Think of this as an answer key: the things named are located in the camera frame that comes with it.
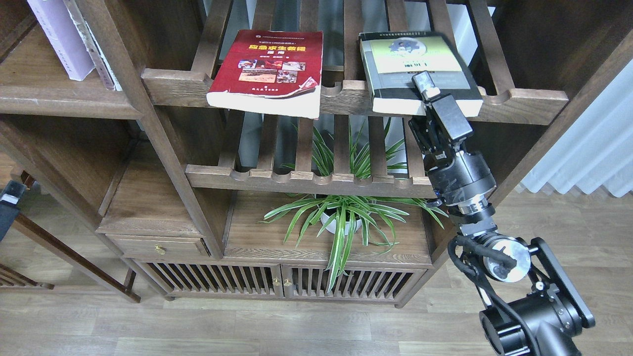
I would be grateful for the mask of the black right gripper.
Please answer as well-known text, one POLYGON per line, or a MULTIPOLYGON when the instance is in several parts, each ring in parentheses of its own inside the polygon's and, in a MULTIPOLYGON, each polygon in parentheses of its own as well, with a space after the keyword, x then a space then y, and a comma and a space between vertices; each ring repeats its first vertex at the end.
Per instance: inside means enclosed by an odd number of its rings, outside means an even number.
POLYGON ((457 208, 487 208, 486 194, 496 185, 481 153, 468 153, 465 140, 473 133, 452 95, 440 95, 430 73, 412 77, 421 94, 425 116, 409 121, 421 152, 429 158, 426 173, 441 203, 457 208))

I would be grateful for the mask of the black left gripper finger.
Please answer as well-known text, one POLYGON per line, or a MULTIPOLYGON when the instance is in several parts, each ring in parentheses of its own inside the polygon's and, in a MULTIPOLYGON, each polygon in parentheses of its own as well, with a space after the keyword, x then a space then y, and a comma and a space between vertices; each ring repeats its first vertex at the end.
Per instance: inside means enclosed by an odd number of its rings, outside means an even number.
POLYGON ((6 236, 12 223, 18 216, 20 209, 18 202, 22 199, 26 185, 21 182, 10 180, 5 189, 1 192, 0 199, 0 240, 6 236))

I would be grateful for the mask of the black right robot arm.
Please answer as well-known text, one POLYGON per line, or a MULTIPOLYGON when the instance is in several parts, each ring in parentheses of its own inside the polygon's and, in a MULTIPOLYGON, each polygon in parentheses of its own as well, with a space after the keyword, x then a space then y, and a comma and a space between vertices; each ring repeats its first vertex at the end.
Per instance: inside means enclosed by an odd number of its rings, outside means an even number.
POLYGON ((429 72, 413 76, 423 113, 409 121, 429 160, 427 176, 456 227, 448 243, 452 263, 473 282, 484 309, 479 320, 498 356, 579 356, 573 338, 595 318, 552 249, 498 230, 488 193, 496 181, 481 153, 465 141, 472 126, 452 95, 429 72))

